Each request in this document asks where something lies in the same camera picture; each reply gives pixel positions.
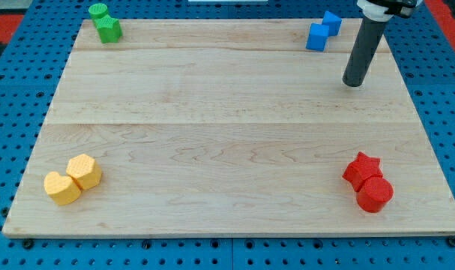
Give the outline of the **white black robot arm flange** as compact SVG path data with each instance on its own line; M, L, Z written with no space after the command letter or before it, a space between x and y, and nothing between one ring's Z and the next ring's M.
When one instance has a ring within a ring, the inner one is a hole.
M385 23L394 16L411 17L423 2L423 0L357 0L356 5L366 18Z

